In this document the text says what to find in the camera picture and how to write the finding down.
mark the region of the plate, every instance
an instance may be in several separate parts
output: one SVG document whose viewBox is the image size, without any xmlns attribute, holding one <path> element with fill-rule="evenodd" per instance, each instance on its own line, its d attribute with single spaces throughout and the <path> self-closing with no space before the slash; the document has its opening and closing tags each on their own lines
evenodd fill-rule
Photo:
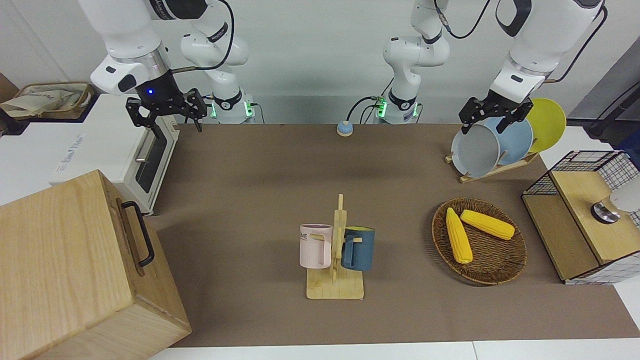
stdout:
<svg viewBox="0 0 640 360">
<path fill-rule="evenodd" d="M 474 259 L 468 264 L 459 264 L 453 257 L 449 242 L 447 208 L 452 208 L 458 215 L 468 209 L 495 217 L 513 225 L 516 232 L 512 239 L 502 240 L 463 222 Z M 527 247 L 518 226 L 502 210 L 484 200 L 458 197 L 445 202 L 433 216 L 431 233 L 436 250 L 447 265 L 464 278 L 480 284 L 496 285 L 511 281 L 522 273 L 527 264 Z"/>
<path fill-rule="evenodd" d="M 507 153 L 500 158 L 498 165 L 509 165 L 520 161 L 529 152 L 533 143 L 533 130 L 529 121 L 524 119 L 509 125 L 502 134 L 498 134 L 496 127 L 500 124 L 501 117 L 490 117 L 483 123 L 493 131 L 500 143 L 500 153 Z"/>
<path fill-rule="evenodd" d="M 555 145 L 564 134 L 566 115 L 557 102 L 542 97 L 533 99 L 533 109 L 527 115 L 533 137 L 536 142 L 531 146 L 531 152 L 547 150 Z"/>
<path fill-rule="evenodd" d="M 500 143 L 491 129 L 474 124 L 466 135 L 462 134 L 462 130 L 458 131 L 453 138 L 451 152 L 453 165 L 461 174 L 482 177 L 498 163 Z"/>
</svg>

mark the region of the oven window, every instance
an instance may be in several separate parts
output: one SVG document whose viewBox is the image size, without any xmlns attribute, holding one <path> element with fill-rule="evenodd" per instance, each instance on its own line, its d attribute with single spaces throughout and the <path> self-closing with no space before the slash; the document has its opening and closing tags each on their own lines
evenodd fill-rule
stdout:
<svg viewBox="0 0 640 360">
<path fill-rule="evenodd" d="M 154 144 L 151 146 L 149 156 L 147 157 L 147 162 L 140 164 L 140 167 L 138 167 L 136 182 L 140 184 L 145 193 L 149 193 L 151 190 L 151 185 L 156 178 L 156 173 L 160 167 L 160 161 L 162 161 L 166 144 L 166 137 L 164 133 L 160 131 L 160 138 L 154 140 Z"/>
</svg>

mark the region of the brown mat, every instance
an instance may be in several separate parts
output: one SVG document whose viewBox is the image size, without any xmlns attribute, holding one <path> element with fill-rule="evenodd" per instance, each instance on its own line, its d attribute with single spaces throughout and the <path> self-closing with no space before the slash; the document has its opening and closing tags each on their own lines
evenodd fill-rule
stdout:
<svg viewBox="0 0 640 360">
<path fill-rule="evenodd" d="M 612 286 L 565 286 L 520 194 L 545 168 L 468 184 L 443 161 L 458 126 L 182 126 L 149 219 L 193 333 L 178 347 L 640 336 Z M 298 227 L 376 229 L 364 300 L 307 300 Z M 465 282 L 439 258 L 431 218 L 454 197 L 505 211 L 529 259 L 514 281 Z"/>
</svg>

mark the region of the basket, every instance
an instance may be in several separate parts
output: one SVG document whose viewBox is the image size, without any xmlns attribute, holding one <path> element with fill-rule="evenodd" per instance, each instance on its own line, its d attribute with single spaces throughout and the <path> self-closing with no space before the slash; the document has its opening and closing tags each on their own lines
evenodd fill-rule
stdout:
<svg viewBox="0 0 640 360">
<path fill-rule="evenodd" d="M 467 209 L 489 215 L 513 225 L 516 232 L 512 239 L 502 240 L 463 222 L 474 260 L 468 264 L 459 264 L 453 257 L 449 243 L 447 208 L 452 208 L 457 214 Z M 516 224 L 502 210 L 484 200 L 458 197 L 445 202 L 433 216 L 431 231 L 442 259 L 455 272 L 471 281 L 485 285 L 503 284 L 520 275 L 527 263 L 527 247 Z"/>
</svg>

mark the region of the oven handle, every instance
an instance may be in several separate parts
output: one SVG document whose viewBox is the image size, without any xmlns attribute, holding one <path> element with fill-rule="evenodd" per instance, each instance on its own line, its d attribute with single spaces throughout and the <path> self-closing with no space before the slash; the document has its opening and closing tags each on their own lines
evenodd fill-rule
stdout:
<svg viewBox="0 0 640 360">
<path fill-rule="evenodd" d="M 136 155 L 137 163 L 146 163 L 149 160 L 149 154 L 151 154 L 151 149 L 153 149 L 155 143 L 156 136 L 151 131 L 147 130 L 145 140 Z"/>
</svg>

